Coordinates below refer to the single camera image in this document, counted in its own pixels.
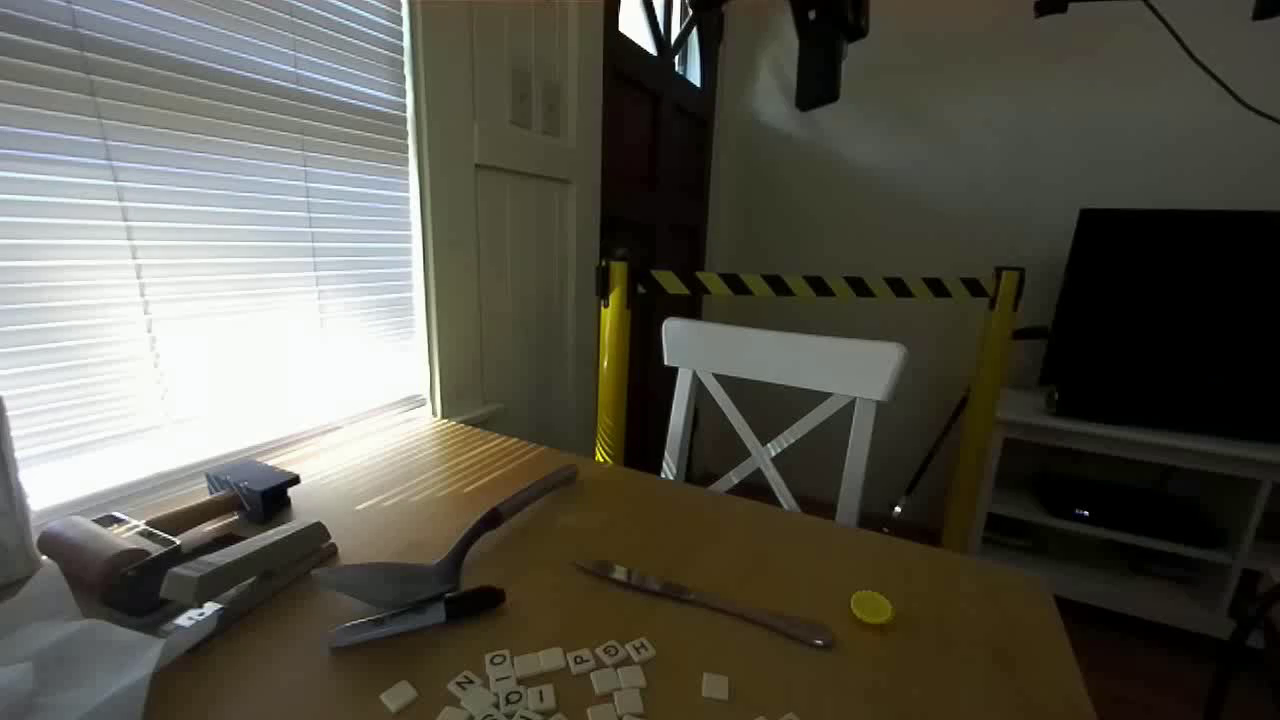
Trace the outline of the white letter tile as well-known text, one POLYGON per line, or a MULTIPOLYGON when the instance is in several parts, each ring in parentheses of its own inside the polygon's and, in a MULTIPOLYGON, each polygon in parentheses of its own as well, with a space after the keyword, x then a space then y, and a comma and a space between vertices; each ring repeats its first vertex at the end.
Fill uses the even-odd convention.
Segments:
POLYGON ((397 680, 397 684, 388 684, 385 693, 380 693, 380 703, 388 709, 388 713, 399 713, 399 709, 410 709, 418 699, 418 687, 410 684, 410 680, 397 680))
POLYGON ((626 663, 629 650, 626 650, 620 641, 605 641, 605 642, 598 642, 598 660, 599 660, 599 663, 626 663))
POLYGON ((571 646, 571 650, 567 650, 567 671, 571 671, 571 676, 591 671, 591 667, 598 667, 591 646, 571 646))
POLYGON ((658 642, 647 635, 638 635, 626 642, 629 660, 644 663, 658 656, 658 642))
POLYGON ((706 671, 702 676, 702 695, 706 699, 731 699, 731 680, 724 671, 706 671))

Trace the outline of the white wooden chair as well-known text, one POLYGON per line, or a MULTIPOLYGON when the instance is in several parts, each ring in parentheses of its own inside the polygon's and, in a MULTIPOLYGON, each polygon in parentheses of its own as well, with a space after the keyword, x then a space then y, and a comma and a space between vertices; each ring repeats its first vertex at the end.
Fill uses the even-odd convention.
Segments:
POLYGON ((731 493, 754 470, 759 470, 773 501, 796 513, 801 501, 781 474, 781 455, 836 410, 854 410, 846 467, 836 483, 836 521, 860 521, 875 410, 895 393, 901 368, 908 360, 903 343, 670 317, 662 325, 662 357, 676 370, 670 435, 662 455, 663 479, 682 479, 688 470, 696 393, 707 393, 731 425, 735 441, 745 444, 745 458, 717 474, 714 493, 731 493), (724 380, 820 393, 820 402, 773 441, 759 441, 750 415, 729 396, 724 380))

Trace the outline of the yellow black striped barrier tape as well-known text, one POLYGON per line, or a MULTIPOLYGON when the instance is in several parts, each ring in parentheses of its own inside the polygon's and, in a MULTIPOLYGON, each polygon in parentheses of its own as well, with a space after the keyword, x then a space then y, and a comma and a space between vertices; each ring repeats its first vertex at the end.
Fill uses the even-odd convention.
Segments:
POLYGON ((989 300, 984 275, 820 275, 820 272, 682 272, 647 267, 634 278, 644 297, 714 300, 989 300))

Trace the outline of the yellow bottle cap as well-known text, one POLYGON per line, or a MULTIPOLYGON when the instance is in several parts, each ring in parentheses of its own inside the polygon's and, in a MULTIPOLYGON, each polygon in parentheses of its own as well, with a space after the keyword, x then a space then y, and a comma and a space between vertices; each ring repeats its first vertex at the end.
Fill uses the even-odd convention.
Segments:
POLYGON ((888 623, 895 619, 893 599, 888 599, 886 590, 875 590, 875 588, 858 588, 858 590, 847 594, 847 612, 854 612, 854 619, 863 623, 863 629, 888 629, 888 623))

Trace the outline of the black metal spatula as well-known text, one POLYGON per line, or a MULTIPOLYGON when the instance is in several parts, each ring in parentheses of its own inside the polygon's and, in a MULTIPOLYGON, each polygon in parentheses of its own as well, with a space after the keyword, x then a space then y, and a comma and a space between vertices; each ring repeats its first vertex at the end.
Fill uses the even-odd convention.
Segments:
POLYGON ((326 588, 338 588, 338 590, 343 590, 353 599, 366 599, 374 606, 410 606, 410 604, 422 604, 422 599, 435 599, 435 594, 462 588, 466 560, 490 531, 497 531, 501 525, 521 514, 530 503, 538 503, 539 494, 551 494, 556 487, 563 487, 571 479, 578 479, 571 463, 561 463, 561 467, 545 470, 530 487, 521 487, 507 501, 501 501, 490 513, 482 513, 451 540, 451 547, 433 563, 397 563, 397 560, 330 563, 330 566, 317 566, 317 578, 326 588))

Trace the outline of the white window blinds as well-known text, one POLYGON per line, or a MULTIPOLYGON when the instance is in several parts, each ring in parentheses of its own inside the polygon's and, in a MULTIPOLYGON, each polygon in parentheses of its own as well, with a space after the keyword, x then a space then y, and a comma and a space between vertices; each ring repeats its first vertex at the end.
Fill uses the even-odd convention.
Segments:
POLYGON ((41 509, 422 393, 404 0, 0 0, 0 401, 41 509))

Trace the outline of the grey stapler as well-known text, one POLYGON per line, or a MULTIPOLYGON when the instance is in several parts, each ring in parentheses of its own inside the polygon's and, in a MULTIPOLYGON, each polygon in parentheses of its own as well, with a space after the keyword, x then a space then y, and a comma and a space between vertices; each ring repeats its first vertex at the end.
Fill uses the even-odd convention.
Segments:
POLYGON ((332 556, 338 545, 320 521, 294 521, 176 563, 160 584, 160 594, 176 604, 176 615, 166 623, 160 660, 180 660, 228 619, 332 556))

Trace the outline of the black television screen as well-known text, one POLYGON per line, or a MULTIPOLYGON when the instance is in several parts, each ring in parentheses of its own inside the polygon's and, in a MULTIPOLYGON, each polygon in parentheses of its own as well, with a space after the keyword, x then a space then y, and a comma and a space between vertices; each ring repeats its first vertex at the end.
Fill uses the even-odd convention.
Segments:
POLYGON ((1044 349, 1074 419, 1280 441, 1280 210, 1083 207, 1044 349))

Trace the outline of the black device on shelf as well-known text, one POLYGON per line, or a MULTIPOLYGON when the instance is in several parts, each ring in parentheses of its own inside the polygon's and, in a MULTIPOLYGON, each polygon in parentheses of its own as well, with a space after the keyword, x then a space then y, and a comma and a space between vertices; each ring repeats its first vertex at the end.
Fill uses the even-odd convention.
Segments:
POLYGON ((1055 521, 1111 527, 1189 547, 1226 547, 1228 531, 1194 501, 1159 487, 1127 487, 1079 474, 1036 474, 1036 503, 1055 521))

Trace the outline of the white tv stand shelf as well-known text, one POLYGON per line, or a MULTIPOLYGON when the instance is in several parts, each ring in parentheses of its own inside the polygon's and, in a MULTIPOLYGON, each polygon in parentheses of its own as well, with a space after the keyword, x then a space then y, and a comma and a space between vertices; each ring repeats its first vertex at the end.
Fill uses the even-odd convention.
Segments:
POLYGON ((993 426, 978 550, 1039 575, 1062 599, 1226 635, 1233 604, 1276 566, 1273 444, 1067 419, 1039 393, 1004 393, 993 426), (1036 474, 1159 487, 1201 503, 1226 547, 1127 534, 1050 514, 1036 474))

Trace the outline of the black handled knife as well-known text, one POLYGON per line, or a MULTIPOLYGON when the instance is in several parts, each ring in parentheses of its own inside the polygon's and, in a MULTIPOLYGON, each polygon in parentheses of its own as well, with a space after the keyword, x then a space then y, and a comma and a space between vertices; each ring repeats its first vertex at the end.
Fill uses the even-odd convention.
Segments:
POLYGON ((332 630, 330 646, 343 650, 355 642, 374 642, 374 641, 388 641, 388 635, 404 635, 404 630, 426 630, 426 629, 441 629, 441 623, 457 623, 482 612, 493 612, 507 599, 506 588, 497 584, 482 584, 482 588, 466 588, 466 590, 444 590, 441 599, 426 599, 413 606, 397 606, 397 612, 380 612, 380 615, 359 615, 347 619, 332 630))

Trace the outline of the yellow black barrier post right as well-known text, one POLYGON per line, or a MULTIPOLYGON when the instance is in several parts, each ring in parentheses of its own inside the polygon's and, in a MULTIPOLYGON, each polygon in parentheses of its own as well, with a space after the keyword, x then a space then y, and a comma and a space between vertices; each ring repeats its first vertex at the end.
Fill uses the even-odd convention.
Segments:
POLYGON ((967 382, 967 406, 961 415, 961 444, 955 444, 955 463, 953 463, 948 503, 943 503, 939 540, 953 550, 967 550, 978 545, 989 447, 993 447, 1000 387, 1010 370, 1010 343, 1013 343, 1021 284, 1024 284, 1021 267, 1000 267, 993 278, 993 305, 982 332, 978 370, 967 382))

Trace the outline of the wooden handled mallet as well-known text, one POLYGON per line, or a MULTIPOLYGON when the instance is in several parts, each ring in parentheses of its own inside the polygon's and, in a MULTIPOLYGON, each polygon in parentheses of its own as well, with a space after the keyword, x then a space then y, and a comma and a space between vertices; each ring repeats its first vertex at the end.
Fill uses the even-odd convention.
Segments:
POLYGON ((153 514, 153 527, 180 534, 216 514, 267 525, 294 509, 301 474, 263 458, 231 458, 203 470, 209 494, 153 514))

